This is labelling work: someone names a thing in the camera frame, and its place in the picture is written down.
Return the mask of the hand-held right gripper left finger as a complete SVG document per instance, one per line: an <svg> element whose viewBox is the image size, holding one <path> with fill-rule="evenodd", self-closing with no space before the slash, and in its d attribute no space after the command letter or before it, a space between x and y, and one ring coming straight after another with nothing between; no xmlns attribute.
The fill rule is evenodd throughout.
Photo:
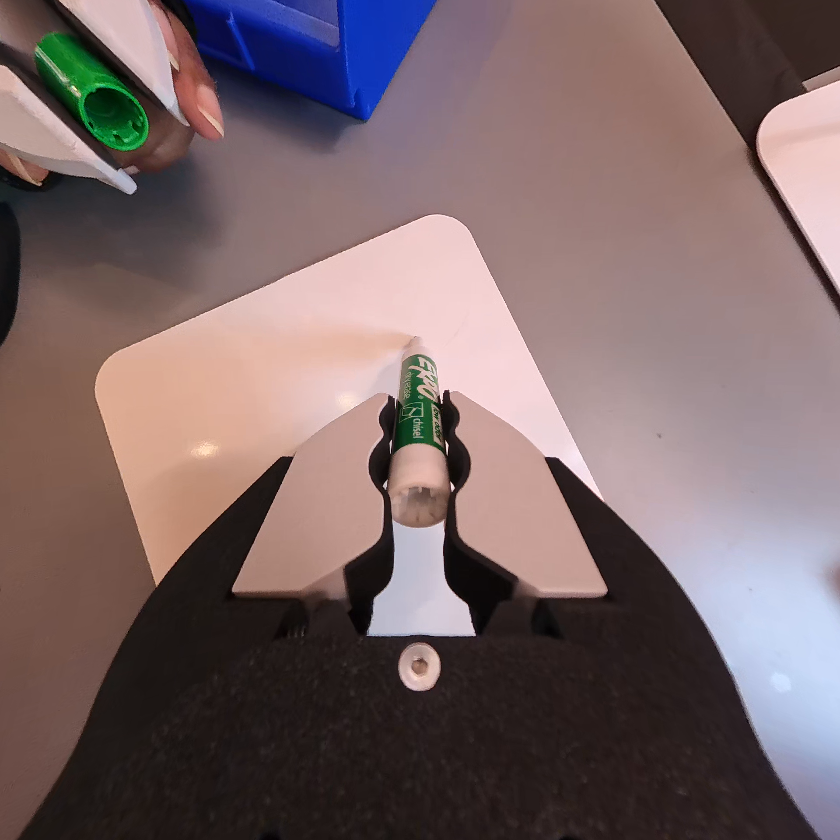
<svg viewBox="0 0 840 840"><path fill-rule="evenodd" d="M395 399L377 393L331 421L291 459L233 585L242 597L343 606L365 635L392 578L394 536L385 482Z"/></svg>

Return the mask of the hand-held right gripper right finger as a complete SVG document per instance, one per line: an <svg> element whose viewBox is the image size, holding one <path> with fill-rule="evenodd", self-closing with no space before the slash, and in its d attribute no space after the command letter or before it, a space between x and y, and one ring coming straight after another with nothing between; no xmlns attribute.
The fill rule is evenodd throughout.
<svg viewBox="0 0 840 840"><path fill-rule="evenodd" d="M607 586L552 472L556 458L461 392L444 394L453 490L444 574L486 631L558 635L548 603L601 599Z"/></svg>

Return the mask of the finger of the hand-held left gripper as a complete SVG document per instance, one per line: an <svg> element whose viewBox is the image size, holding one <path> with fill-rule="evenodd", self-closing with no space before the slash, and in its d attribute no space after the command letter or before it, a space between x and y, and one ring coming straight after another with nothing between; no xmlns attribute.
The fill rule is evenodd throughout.
<svg viewBox="0 0 840 840"><path fill-rule="evenodd" d="M146 1L54 1L53 7L121 77L187 126L165 39Z"/></svg>
<svg viewBox="0 0 840 840"><path fill-rule="evenodd" d="M76 123L28 68L23 54L1 44L1 146L51 172L92 179L132 195L133 178Z"/></svg>

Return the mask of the green marker cap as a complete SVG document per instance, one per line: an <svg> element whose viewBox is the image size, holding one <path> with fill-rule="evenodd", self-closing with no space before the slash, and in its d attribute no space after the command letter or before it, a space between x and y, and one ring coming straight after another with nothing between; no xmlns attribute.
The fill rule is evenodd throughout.
<svg viewBox="0 0 840 840"><path fill-rule="evenodd" d="M94 139L120 152L144 145L150 132L144 108L76 36L45 35L37 43L34 59L47 89Z"/></svg>

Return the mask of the white whiteboard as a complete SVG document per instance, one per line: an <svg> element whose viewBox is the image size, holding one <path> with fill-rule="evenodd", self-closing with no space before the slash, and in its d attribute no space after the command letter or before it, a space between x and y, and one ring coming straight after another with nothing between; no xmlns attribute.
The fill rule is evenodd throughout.
<svg viewBox="0 0 840 840"><path fill-rule="evenodd" d="M115 353L96 397L154 582L420 337L461 392L596 485L468 228L426 216Z"/></svg>

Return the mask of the green whiteboard marker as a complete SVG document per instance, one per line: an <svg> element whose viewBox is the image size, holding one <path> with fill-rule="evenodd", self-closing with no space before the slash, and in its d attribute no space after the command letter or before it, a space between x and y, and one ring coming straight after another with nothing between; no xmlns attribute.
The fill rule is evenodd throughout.
<svg viewBox="0 0 840 840"><path fill-rule="evenodd" d="M442 522L450 487L438 369L413 337L401 359L386 485L393 521L413 529Z"/></svg>

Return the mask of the blue plastic bin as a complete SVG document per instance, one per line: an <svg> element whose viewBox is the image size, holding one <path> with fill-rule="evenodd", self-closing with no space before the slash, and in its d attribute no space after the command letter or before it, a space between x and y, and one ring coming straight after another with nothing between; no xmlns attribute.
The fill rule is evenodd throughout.
<svg viewBox="0 0 840 840"><path fill-rule="evenodd" d="M368 120L435 1L187 1L205 57Z"/></svg>

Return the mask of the person's left hand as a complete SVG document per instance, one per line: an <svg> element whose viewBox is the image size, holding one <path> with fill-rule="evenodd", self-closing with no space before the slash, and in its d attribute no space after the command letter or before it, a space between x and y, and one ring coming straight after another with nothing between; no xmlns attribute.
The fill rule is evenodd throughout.
<svg viewBox="0 0 840 840"><path fill-rule="evenodd" d="M160 2L150 5L168 50L174 90L186 124L167 113L150 116L147 143L123 161L125 169L143 173L160 172L185 157L196 136L210 141L224 137L217 90L193 37L172 10Z"/></svg>

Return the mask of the black mesh cushion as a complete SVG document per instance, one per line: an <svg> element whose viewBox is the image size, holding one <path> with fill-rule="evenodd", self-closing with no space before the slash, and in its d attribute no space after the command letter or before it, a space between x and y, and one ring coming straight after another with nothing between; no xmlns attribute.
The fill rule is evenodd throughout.
<svg viewBox="0 0 840 840"><path fill-rule="evenodd" d="M14 324L18 309L21 272L21 237L12 208L1 204L1 323L3 344Z"/></svg>

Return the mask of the white document stand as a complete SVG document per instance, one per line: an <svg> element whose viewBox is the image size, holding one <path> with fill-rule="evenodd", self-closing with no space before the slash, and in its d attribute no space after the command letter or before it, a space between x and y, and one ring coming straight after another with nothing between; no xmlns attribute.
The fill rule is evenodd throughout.
<svg viewBox="0 0 840 840"><path fill-rule="evenodd" d="M839 69L761 122L757 152L835 288L839 288Z"/></svg>

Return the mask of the black table mat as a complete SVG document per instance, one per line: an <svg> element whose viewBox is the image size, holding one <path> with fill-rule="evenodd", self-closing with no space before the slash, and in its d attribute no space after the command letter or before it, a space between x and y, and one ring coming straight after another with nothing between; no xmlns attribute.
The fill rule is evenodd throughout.
<svg viewBox="0 0 840 840"><path fill-rule="evenodd" d="M838 1L657 1L752 151L763 118L838 67Z"/></svg>

